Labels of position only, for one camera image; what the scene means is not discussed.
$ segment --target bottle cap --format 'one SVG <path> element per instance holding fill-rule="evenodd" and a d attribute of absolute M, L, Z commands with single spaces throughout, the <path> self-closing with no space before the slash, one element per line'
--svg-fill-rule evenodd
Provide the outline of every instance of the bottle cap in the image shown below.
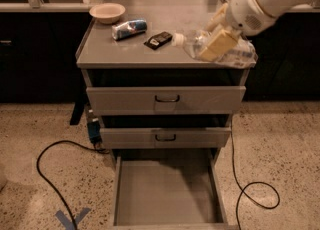
<path fill-rule="evenodd" d="M 187 38 L 183 34 L 175 33 L 172 36 L 171 45 L 176 47 L 182 47 L 186 39 Z"/>

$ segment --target black cabinet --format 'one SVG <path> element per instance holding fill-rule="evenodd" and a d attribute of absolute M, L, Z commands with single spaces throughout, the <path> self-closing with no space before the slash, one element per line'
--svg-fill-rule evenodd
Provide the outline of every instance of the black cabinet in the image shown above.
<path fill-rule="evenodd" d="M 88 13 L 0 13 L 0 102 L 74 102 Z"/>
<path fill-rule="evenodd" d="M 287 13 L 252 40 L 259 56 L 246 99 L 320 98 L 320 15 Z"/>

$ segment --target black object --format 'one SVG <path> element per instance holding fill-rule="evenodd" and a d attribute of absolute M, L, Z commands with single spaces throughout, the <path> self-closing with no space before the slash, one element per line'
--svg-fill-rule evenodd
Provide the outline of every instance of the black object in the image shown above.
<path fill-rule="evenodd" d="M 156 34 L 152 36 L 148 41 L 144 43 L 144 45 L 148 46 L 149 48 L 156 50 L 162 45 L 170 42 L 172 40 L 172 35 L 168 32 L 162 32 L 160 34 Z"/>

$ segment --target floor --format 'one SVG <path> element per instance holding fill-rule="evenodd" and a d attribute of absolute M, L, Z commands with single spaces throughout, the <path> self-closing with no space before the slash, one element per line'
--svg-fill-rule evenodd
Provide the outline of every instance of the floor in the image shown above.
<path fill-rule="evenodd" d="M 72 229 L 66 209 L 36 171 L 43 149 L 58 140 L 87 147 L 86 119 L 70 126 L 72 104 L 0 104 L 0 168 L 7 184 L 0 193 L 0 229 Z M 263 210 L 243 197 L 239 205 L 242 229 L 320 229 L 320 103 L 243 102 L 233 117 L 235 167 L 245 186 L 265 181 L 280 194 L 280 205 Z M 236 224 L 240 190 L 232 174 L 232 139 L 216 163 L 229 224 Z M 107 229 L 113 199 L 114 170 L 110 155 L 88 152 L 69 144 L 48 150 L 43 173 L 57 185 L 75 215 L 79 229 Z M 264 205 L 277 202 L 266 186 L 247 193 Z"/>

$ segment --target tape mark on floor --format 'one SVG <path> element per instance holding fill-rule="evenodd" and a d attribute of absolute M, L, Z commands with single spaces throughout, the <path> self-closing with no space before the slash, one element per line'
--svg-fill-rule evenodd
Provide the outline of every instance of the tape mark on floor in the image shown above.
<path fill-rule="evenodd" d="M 76 216 L 75 221 L 78 225 L 80 221 L 89 213 L 91 209 L 89 208 L 83 208 L 82 211 Z M 66 228 L 66 230 L 74 230 L 74 226 L 72 224 L 72 221 L 70 221 L 66 215 L 63 214 L 61 210 L 59 210 L 56 213 L 56 217 L 59 219 L 61 224 Z"/>

